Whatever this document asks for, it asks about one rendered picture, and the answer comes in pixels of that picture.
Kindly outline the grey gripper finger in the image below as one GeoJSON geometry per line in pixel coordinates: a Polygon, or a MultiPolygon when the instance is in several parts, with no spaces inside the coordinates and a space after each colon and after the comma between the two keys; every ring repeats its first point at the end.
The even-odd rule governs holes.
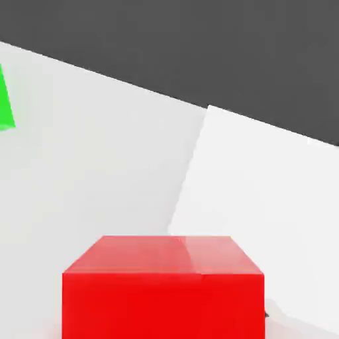
{"type": "Polygon", "coordinates": [[[265,299],[265,339],[339,339],[339,334],[287,316],[272,299],[265,299]]]}

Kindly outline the small red cube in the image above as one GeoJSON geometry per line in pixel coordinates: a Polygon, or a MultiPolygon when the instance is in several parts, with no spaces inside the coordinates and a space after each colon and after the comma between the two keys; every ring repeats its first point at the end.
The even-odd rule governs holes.
{"type": "Polygon", "coordinates": [[[265,339],[265,319],[228,236],[104,236],[62,274],[62,339],[265,339]]]}

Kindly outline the small green cube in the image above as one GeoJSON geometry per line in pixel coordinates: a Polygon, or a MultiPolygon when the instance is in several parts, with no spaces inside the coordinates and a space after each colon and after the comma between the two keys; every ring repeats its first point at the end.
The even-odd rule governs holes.
{"type": "Polygon", "coordinates": [[[0,131],[15,128],[15,120],[11,109],[9,94],[0,64],[0,131]]]}

